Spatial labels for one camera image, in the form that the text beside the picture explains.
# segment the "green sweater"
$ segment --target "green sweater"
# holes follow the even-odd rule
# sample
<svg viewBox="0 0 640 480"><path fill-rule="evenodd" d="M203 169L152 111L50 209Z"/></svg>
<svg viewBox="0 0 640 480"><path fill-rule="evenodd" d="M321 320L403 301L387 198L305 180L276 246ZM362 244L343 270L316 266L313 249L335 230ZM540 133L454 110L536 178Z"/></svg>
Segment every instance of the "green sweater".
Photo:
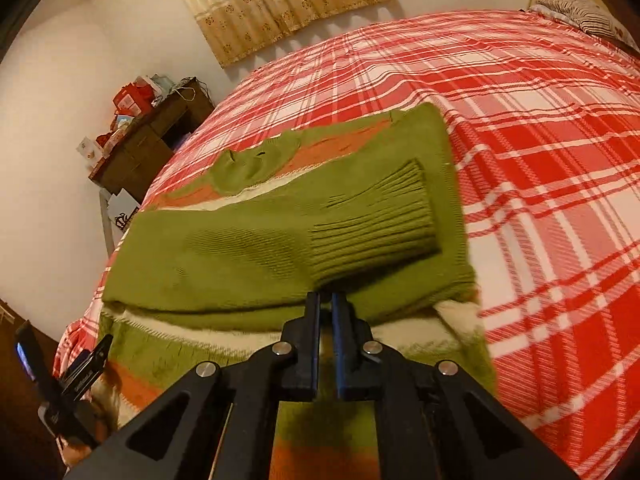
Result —
<svg viewBox="0 0 640 480"><path fill-rule="evenodd" d="M280 330L309 290L345 291L370 322L473 292L433 105L227 151L165 198L132 222L103 294L111 308L192 328Z"/></svg>

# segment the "triangular cutout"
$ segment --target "triangular cutout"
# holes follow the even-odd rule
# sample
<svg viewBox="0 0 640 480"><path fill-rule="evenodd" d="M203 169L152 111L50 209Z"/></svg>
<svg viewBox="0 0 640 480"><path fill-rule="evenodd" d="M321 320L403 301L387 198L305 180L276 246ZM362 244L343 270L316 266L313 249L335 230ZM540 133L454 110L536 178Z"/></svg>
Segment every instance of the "triangular cutout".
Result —
<svg viewBox="0 0 640 480"><path fill-rule="evenodd" d="M127 447L152 460L162 460L189 405L189 398L186 392L178 394L154 418L131 435Z"/></svg>
<svg viewBox="0 0 640 480"><path fill-rule="evenodd" d="M475 395L465 394L464 401L487 458L493 460L522 447L520 437L505 426Z"/></svg>

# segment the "mattress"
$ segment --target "mattress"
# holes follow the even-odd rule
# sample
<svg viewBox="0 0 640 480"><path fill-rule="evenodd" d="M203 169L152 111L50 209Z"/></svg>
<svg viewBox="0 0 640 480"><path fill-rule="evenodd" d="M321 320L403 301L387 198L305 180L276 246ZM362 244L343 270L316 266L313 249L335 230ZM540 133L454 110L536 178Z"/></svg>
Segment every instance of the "mattress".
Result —
<svg viewBox="0 0 640 480"><path fill-rule="evenodd" d="M224 149L421 102L449 130L498 398L604 478L640 425L640 63L621 50L532 12L364 27L255 70L145 203ZM95 345L108 272L56 373Z"/></svg>

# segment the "plaid blanket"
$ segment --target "plaid blanket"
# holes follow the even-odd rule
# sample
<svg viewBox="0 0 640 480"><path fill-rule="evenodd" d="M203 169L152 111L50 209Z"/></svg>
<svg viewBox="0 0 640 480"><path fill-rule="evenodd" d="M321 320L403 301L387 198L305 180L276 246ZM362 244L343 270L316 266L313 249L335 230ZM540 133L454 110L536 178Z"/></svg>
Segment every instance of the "plaid blanket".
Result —
<svg viewBox="0 0 640 480"><path fill-rule="evenodd" d="M420 102L449 129L498 398L583 478L604 478L640 426L640 63L609 43L512 11L323 41L245 79L145 202L225 148ZM57 372L95 345L103 284Z"/></svg>

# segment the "dresser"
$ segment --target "dresser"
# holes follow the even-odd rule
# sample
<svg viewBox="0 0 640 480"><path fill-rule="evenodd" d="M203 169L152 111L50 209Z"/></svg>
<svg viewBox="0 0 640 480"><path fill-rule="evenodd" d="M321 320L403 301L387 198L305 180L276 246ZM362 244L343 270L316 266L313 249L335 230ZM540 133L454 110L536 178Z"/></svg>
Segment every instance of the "dresser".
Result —
<svg viewBox="0 0 640 480"><path fill-rule="evenodd" d="M200 126L213 108L197 79L190 78L153 111L136 117L89 178L112 194L126 189L142 203L179 141Z"/></svg>

